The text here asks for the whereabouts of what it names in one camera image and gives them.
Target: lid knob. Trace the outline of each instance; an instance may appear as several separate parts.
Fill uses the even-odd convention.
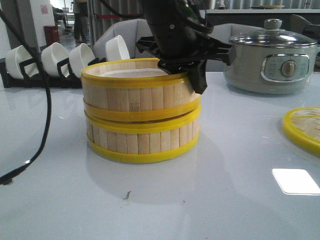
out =
[[[264,20],[264,28],[268,30],[277,30],[281,27],[282,20],[277,18],[270,18]]]

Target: white ceramic cup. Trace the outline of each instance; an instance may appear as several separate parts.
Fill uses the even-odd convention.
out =
[[[58,68],[57,63],[68,58],[69,55],[67,50],[58,42],[54,42],[47,48],[45,48],[41,53],[41,61],[44,70],[51,76],[58,78]],[[67,65],[61,67],[62,74],[67,77],[69,75],[69,70]]]
[[[5,67],[11,77],[15,79],[24,79],[21,73],[19,63],[31,59],[30,53],[25,49],[24,46],[20,45],[12,50],[10,50],[5,57]],[[24,67],[25,73],[32,77],[33,75],[39,73],[37,65],[35,63],[29,64]]]
[[[130,59],[127,45],[121,35],[117,35],[105,43],[105,55],[108,61]]]
[[[81,76],[81,70],[88,66],[88,63],[95,59],[95,55],[87,44],[81,43],[69,52],[69,62],[74,75]]]

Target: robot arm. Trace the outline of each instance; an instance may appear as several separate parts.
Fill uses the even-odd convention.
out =
[[[196,0],[140,0],[153,36],[142,37],[136,46],[160,59],[158,66],[176,74],[187,72],[196,93],[207,88],[206,62],[230,64],[229,44],[207,34],[213,27],[200,16]]]

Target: bamboo steamer lid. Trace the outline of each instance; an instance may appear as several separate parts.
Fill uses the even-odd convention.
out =
[[[87,137],[100,155],[127,163],[153,163],[190,150],[199,137],[198,106],[178,117],[148,122],[117,122],[88,115]]]
[[[87,114],[112,121],[141,122],[176,117],[199,106],[201,95],[194,92],[187,73],[159,73],[162,70],[158,61],[137,58],[84,68],[81,81]],[[115,77],[119,71],[126,71],[126,77]],[[132,77],[133,73],[148,71],[162,75]]]
[[[320,155],[320,107],[302,107],[287,112],[282,128],[295,144]]]

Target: gray chair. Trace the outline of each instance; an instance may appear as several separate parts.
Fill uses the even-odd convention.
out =
[[[226,23],[214,26],[213,32],[209,36],[224,43],[228,43],[231,36],[251,32],[257,29],[261,29],[261,27]],[[93,46],[93,53],[96,58],[102,59],[106,57],[106,42],[117,35],[121,35],[123,37],[131,58],[153,57],[145,51],[140,53],[136,48],[136,42],[141,37],[148,37],[152,35],[147,21],[145,19],[132,19],[115,23],[98,39],[98,41],[96,41]],[[217,60],[207,61],[207,72],[222,72],[223,70],[223,62]]]
[[[145,19],[132,19],[113,24],[93,46],[93,54],[96,58],[106,57],[106,42],[121,35],[127,45],[130,58],[150,58],[147,52],[140,53],[136,48],[136,42],[141,37],[152,36],[151,30]]]
[[[302,34],[304,29],[310,24],[311,22],[300,15],[292,14],[290,16],[290,31],[292,32]]]

